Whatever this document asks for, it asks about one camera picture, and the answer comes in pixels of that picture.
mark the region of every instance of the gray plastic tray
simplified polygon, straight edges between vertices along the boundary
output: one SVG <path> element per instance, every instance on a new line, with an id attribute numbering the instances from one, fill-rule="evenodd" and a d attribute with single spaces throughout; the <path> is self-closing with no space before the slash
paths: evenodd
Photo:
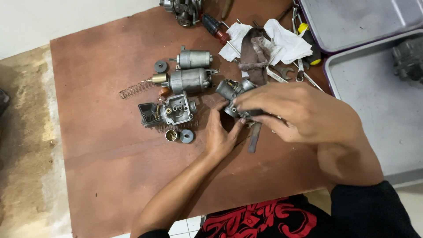
<path id="1" fill-rule="evenodd" d="M 300 0 L 322 52 L 333 54 L 423 26 L 422 0 Z"/>
<path id="2" fill-rule="evenodd" d="M 423 178 L 423 85 L 400 81 L 392 57 L 395 44 L 415 37 L 423 37 L 423 30 L 348 50 L 324 63 L 333 95 L 357 111 L 384 174 L 398 175 L 395 183 Z"/>

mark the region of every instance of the carburetor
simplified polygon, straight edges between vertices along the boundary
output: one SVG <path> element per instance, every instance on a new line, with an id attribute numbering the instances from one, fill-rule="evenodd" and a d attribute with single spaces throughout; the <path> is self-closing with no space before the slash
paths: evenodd
<path id="1" fill-rule="evenodd" d="M 204 0 L 160 0 L 159 5 L 175 14 L 178 24 L 190 27 L 199 22 Z"/>
<path id="2" fill-rule="evenodd" d="M 152 102 L 139 104 L 144 127 L 155 127 L 161 123 L 178 125 L 194 120 L 197 106 L 194 101 L 189 101 L 186 92 L 181 95 L 169 97 L 162 105 Z"/>
<path id="3" fill-rule="evenodd" d="M 225 112 L 227 114 L 234 118 L 240 116 L 242 118 L 249 119 L 251 116 L 263 114 L 263 111 L 258 109 L 238 112 L 236 106 L 232 103 L 232 100 L 246 91 L 255 88 L 257 88 L 257 86 L 247 79 L 244 79 L 241 82 L 226 79 L 219 83 L 216 88 L 216 92 L 226 100 L 229 100 L 229 105 L 225 108 Z"/>
<path id="4" fill-rule="evenodd" d="M 152 77 L 154 84 L 169 87 L 174 94 L 182 92 L 199 93 L 213 86 L 212 75 L 219 73 L 219 69 L 187 69 L 175 70 L 170 74 L 155 74 Z"/>
<path id="5" fill-rule="evenodd" d="M 176 58 L 168 58 L 169 61 L 176 61 L 180 69 L 208 69 L 213 62 L 213 56 L 208 50 L 186 50 L 181 46 L 181 53 Z"/>

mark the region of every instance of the brown plywood table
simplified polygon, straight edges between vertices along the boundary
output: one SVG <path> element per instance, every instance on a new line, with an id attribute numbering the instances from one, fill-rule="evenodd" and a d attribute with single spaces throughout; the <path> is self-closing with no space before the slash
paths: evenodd
<path id="1" fill-rule="evenodd" d="M 226 22 L 239 18 L 264 24 L 288 3 L 235 1 Z M 206 12 L 217 17 L 223 4 L 207 6 Z M 282 25 L 290 28 L 289 15 Z M 161 7 L 51 41 L 74 237 L 108 238 L 130 232 L 134 213 L 204 149 L 209 109 L 222 99 L 213 89 L 190 98 L 203 115 L 192 144 L 167 142 L 163 134 L 141 125 L 137 105 L 155 102 L 160 88 L 127 100 L 118 95 L 151 77 L 154 63 L 175 57 L 181 45 L 211 51 L 212 68 L 220 69 L 214 83 L 241 79 L 237 65 L 218 55 L 222 48 L 218 40 L 200 25 L 180 27 Z M 330 91 L 321 66 L 307 73 Z M 315 146 L 284 143 L 263 127 L 256 153 L 248 154 L 247 134 L 207 177 L 183 218 L 323 186 Z"/>

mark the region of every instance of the spring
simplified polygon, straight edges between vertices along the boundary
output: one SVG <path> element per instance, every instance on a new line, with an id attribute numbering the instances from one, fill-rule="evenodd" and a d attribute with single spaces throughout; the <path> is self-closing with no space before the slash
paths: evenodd
<path id="1" fill-rule="evenodd" d="M 129 87 L 127 89 L 120 91 L 119 96 L 121 97 L 121 99 L 125 99 L 125 98 L 133 96 L 135 94 L 140 94 L 142 92 L 145 92 L 145 91 L 151 89 L 152 87 L 154 87 L 154 84 L 152 82 L 152 79 L 149 78 L 148 80 L 141 81 L 141 82 L 139 82 L 138 84 L 135 84 L 132 87 Z"/>
<path id="2" fill-rule="evenodd" d="M 181 123 L 181 124 L 178 124 L 178 125 L 168 125 L 168 124 L 163 123 L 163 124 L 157 125 L 155 128 L 156 128 L 157 132 L 165 133 L 168 130 L 176 130 L 176 131 L 181 131 L 183 129 L 195 130 L 195 129 L 198 128 L 199 124 L 200 124 L 200 120 L 194 119 L 193 121 Z"/>

